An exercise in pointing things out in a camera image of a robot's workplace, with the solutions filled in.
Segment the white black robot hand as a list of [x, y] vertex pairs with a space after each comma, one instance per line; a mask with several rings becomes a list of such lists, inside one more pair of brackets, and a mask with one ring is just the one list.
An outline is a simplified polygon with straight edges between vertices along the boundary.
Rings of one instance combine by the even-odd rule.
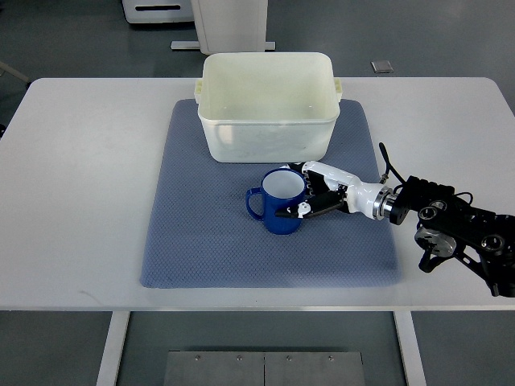
[[327, 164], [310, 161], [289, 163], [307, 183], [307, 199], [278, 209], [277, 217], [307, 219], [330, 211], [359, 212], [372, 220], [382, 220], [391, 212], [393, 192], [381, 183], [365, 183], [357, 176]]

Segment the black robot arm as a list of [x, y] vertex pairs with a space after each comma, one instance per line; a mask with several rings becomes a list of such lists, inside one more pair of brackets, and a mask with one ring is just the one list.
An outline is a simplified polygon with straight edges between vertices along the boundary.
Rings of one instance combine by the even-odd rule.
[[403, 179], [379, 144], [386, 179], [400, 185], [385, 198], [380, 214], [399, 225], [410, 211], [418, 215], [415, 242], [424, 251], [418, 267], [425, 273], [456, 259], [483, 279], [492, 296], [514, 296], [514, 217], [472, 206], [470, 192], [410, 176]]

